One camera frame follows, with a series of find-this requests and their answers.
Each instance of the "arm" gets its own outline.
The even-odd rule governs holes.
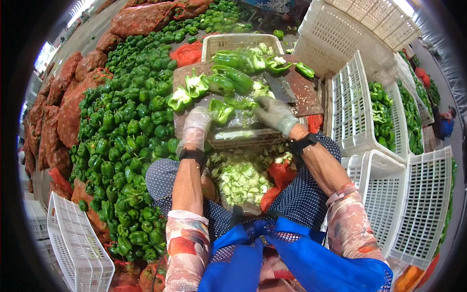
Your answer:
[[[268,111],[257,107],[255,113],[284,136],[300,140],[308,134],[285,103],[267,97],[259,98],[259,102]],[[320,143],[304,149],[302,158],[319,187],[330,197],[327,205],[331,250],[349,258],[370,257],[384,261],[360,195],[340,163]]]
[[[200,107],[193,109],[186,118],[177,155],[183,148],[204,150],[210,124],[209,111]],[[203,217],[201,174],[194,159],[180,162],[172,192],[172,211],[168,217],[169,266],[164,291],[196,291],[208,264],[210,241],[209,221]]]

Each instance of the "red mesh bag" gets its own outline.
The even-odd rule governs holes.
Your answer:
[[[70,193],[70,197],[68,199],[71,199],[73,189],[71,188],[70,182],[60,174],[60,171],[57,168],[52,168],[49,171],[49,175],[53,178],[57,185],[61,186],[66,192]]]
[[[96,45],[96,50],[108,53],[117,48],[118,43],[121,43],[123,39],[118,35],[111,34],[106,31],[99,39]]]
[[[96,68],[104,67],[107,62],[107,55],[100,50],[90,51],[86,57],[82,58],[76,66],[75,79],[83,82],[87,73]]]
[[[60,197],[62,198],[65,198],[67,200],[71,199],[71,194],[69,192],[67,192],[63,186],[57,184],[56,182],[54,181],[51,181],[50,184],[49,184],[49,200],[50,200],[50,193],[51,192],[56,192],[57,195],[59,195]]]
[[[271,163],[268,172],[273,177],[276,186],[269,189],[261,199],[260,207],[263,212],[269,209],[279,193],[282,192],[297,175],[297,171],[290,169],[288,160],[283,164]]]
[[[157,265],[159,269],[167,271],[167,256],[164,256],[161,260],[157,260],[148,266],[141,272],[140,275],[140,287],[142,292],[151,292],[152,281],[154,279],[154,274],[156,274],[156,280],[154,282],[154,290],[152,292],[162,292],[165,288],[165,275],[156,273]]]
[[[39,91],[39,94],[45,95],[47,98],[47,95],[49,94],[50,91],[50,86],[52,85],[52,82],[54,82],[55,76],[51,75],[47,82],[45,83],[45,87]]]
[[[82,58],[83,56],[80,52],[75,52],[63,63],[60,73],[58,73],[55,80],[50,85],[50,91],[46,101],[48,106],[60,105],[65,90],[75,77],[76,66]]]
[[[43,94],[37,95],[34,101],[34,105],[32,106],[28,114],[28,120],[31,124],[37,125],[39,120],[42,120],[42,115],[43,115],[46,99],[47,97]]]
[[[203,44],[196,41],[192,44],[186,43],[171,52],[170,57],[177,60],[178,67],[183,67],[201,62]]]
[[[28,192],[34,193],[34,186],[33,186],[33,183],[32,183],[32,179],[29,179],[29,181],[28,181]]]
[[[209,4],[213,3],[213,0],[189,0],[189,1],[178,1],[175,13],[178,16],[174,16],[176,21],[185,20],[188,18],[194,18],[209,8]]]
[[[96,88],[101,84],[105,84],[106,80],[112,78],[112,74],[107,69],[95,69],[86,75],[83,82],[71,93],[66,103],[60,108],[58,113],[57,132],[60,140],[67,148],[73,145],[78,145],[79,132],[79,103],[86,97],[84,92],[88,88]]]
[[[65,93],[63,94],[62,101],[60,102],[60,107],[62,107],[68,97],[73,93],[73,91],[79,86],[79,81],[73,78],[73,80],[70,82],[70,85],[66,89]]]
[[[80,181],[77,178],[74,180],[74,183],[75,189],[73,190],[71,201],[76,204],[79,204],[80,200],[85,200],[89,204],[93,196],[86,193],[86,183]],[[109,232],[109,227],[107,226],[107,223],[99,220],[99,215],[93,209],[89,208],[89,211],[86,212],[86,214],[97,236]]]
[[[71,173],[71,160],[68,149],[60,141],[57,133],[57,120],[59,108],[56,106],[45,107],[44,122],[41,134],[41,146],[39,148],[39,171],[48,167],[57,167],[64,178]]]
[[[161,30],[169,23],[176,5],[176,2],[162,2],[126,8],[112,18],[110,32],[123,38],[134,35],[147,36],[151,31]]]
[[[323,124],[323,116],[320,114],[309,115],[306,117],[308,121],[308,132],[316,134]]]
[[[426,74],[425,69],[420,67],[415,68],[415,75],[423,80],[423,83],[425,83],[426,87],[430,87],[430,76]]]

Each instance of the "person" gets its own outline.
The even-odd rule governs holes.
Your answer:
[[[187,116],[177,154],[146,173],[154,207],[168,216],[165,291],[389,291],[393,273],[373,236],[340,150],[309,134],[287,104],[259,98],[254,113],[296,151],[297,176],[257,218],[203,197],[203,151],[213,113]],[[327,215],[329,249],[320,232]]]
[[[454,107],[449,107],[447,113],[442,113],[438,110],[438,107],[433,107],[433,131],[435,136],[440,140],[445,140],[451,137],[454,129],[454,122],[457,116],[457,111]]]

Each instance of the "blue apron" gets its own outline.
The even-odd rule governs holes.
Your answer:
[[[214,241],[198,291],[256,291],[263,247],[270,244],[309,292],[389,291],[393,274],[382,261],[340,257],[320,244],[324,232],[284,217],[271,222],[255,220],[247,228],[237,224]]]

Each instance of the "navy polka dot fabric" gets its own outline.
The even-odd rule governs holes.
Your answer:
[[[340,162],[340,149],[337,144],[322,133],[316,136]],[[154,161],[146,172],[146,184],[149,194],[154,199],[153,206],[159,206],[165,216],[172,209],[172,188],[179,164],[178,161],[159,159]],[[298,165],[298,168],[295,179],[278,195],[269,210],[277,210],[285,218],[319,231],[327,212],[327,196],[318,187],[305,165]],[[209,219],[211,241],[229,230],[232,216],[229,211],[206,198],[203,211],[204,216]]]

